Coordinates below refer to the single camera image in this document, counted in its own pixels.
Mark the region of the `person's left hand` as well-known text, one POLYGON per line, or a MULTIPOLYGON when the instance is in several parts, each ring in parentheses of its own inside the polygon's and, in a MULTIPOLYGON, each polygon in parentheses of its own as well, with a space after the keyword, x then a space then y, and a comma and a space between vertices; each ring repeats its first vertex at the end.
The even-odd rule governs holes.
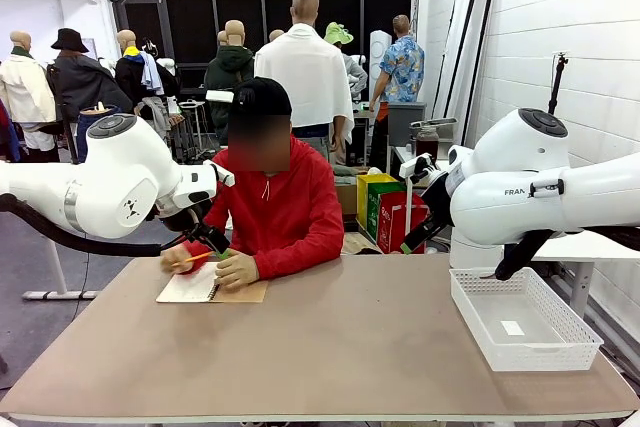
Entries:
POLYGON ((252 256, 230 249, 228 255, 216 265, 216 285, 227 290, 238 290, 259 280, 257 264, 252 256))

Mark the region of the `person's right hand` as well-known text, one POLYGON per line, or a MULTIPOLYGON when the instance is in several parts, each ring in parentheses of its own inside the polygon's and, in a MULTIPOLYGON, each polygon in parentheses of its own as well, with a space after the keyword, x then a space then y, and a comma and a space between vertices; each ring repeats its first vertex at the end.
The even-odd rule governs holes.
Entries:
POLYGON ((193 268, 193 260, 188 249, 180 244, 161 253, 161 270, 170 275, 188 273, 193 268))

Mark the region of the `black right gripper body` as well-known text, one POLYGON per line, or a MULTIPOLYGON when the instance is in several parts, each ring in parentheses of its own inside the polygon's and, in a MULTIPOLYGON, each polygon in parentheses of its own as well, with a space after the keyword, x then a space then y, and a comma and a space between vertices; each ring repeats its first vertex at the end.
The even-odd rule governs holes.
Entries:
POLYGON ((422 194, 422 200, 429 210, 425 220, 430 226, 438 228, 453 226, 450 214, 451 197, 446 188, 448 176, 448 173, 441 173, 430 182, 422 194))

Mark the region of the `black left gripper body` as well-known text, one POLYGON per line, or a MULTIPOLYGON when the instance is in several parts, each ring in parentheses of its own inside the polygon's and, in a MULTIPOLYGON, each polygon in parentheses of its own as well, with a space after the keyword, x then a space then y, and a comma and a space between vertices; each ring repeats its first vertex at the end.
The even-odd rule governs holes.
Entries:
POLYGON ((171 215, 160 216, 160 221, 169 231, 177 234, 175 242, 208 241, 212 228, 204 222, 213 203, 210 199, 193 204, 171 215))

